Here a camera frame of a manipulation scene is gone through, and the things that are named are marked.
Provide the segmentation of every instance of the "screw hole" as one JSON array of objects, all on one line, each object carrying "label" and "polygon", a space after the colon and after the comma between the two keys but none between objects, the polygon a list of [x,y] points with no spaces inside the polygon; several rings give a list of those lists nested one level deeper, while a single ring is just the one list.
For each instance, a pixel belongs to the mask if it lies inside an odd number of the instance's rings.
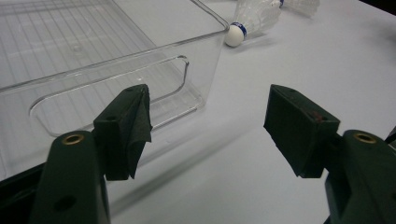
[{"label": "screw hole", "polygon": [[62,140],[62,143],[64,145],[74,145],[81,142],[83,139],[84,139],[84,135],[82,134],[71,134],[66,136],[66,138]]},{"label": "screw hole", "polygon": [[73,207],[76,204],[76,201],[77,199],[74,196],[64,196],[53,205],[53,209],[57,212],[64,212]]},{"label": "screw hole", "polygon": [[361,141],[363,143],[368,143],[368,144],[376,143],[375,138],[373,138],[371,135],[368,135],[365,133],[355,133],[354,136],[356,139],[358,139],[359,141]]}]

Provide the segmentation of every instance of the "plastic storage bin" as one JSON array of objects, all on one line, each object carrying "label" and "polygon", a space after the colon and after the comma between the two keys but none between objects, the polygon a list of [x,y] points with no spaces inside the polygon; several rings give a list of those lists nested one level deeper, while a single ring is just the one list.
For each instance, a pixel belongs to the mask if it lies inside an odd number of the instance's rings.
[{"label": "plastic storage bin", "polygon": [[123,89],[150,90],[154,130],[205,104],[227,22],[195,0],[0,2],[0,179],[89,130]]}]

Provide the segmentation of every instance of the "white tabletop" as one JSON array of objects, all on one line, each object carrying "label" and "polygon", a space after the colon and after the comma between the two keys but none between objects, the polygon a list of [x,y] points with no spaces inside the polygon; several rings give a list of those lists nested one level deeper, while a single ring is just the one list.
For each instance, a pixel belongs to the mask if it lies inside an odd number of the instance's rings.
[{"label": "white tabletop", "polygon": [[[231,21],[235,1],[208,5]],[[112,223],[323,223],[327,174],[296,177],[262,127],[271,84],[335,115],[340,134],[385,138],[396,125],[396,17],[321,0],[311,19],[284,10],[267,36],[224,46],[205,109],[154,134],[161,156],[141,161],[136,180],[108,186]]]}]

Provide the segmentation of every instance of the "blue band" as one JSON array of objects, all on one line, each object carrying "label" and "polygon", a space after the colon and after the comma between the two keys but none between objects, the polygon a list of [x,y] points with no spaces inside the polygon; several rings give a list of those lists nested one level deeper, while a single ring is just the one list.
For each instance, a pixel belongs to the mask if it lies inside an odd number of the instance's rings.
[{"label": "blue band", "polygon": [[239,27],[239,29],[241,29],[242,33],[244,33],[244,37],[247,37],[247,34],[248,34],[247,29],[245,28],[244,25],[242,25],[242,23],[233,22],[233,23],[231,23],[231,25]]}]

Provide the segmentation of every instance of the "shuttlecock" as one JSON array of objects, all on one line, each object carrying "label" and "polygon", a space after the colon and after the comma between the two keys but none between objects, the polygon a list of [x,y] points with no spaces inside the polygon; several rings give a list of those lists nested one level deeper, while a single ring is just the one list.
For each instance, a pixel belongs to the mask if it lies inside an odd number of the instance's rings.
[{"label": "shuttlecock", "polygon": [[288,7],[306,16],[313,16],[320,5],[319,0],[280,0],[281,7]]},{"label": "shuttlecock", "polygon": [[225,43],[237,47],[253,34],[270,29],[278,21],[279,7],[279,0],[238,0]]}]

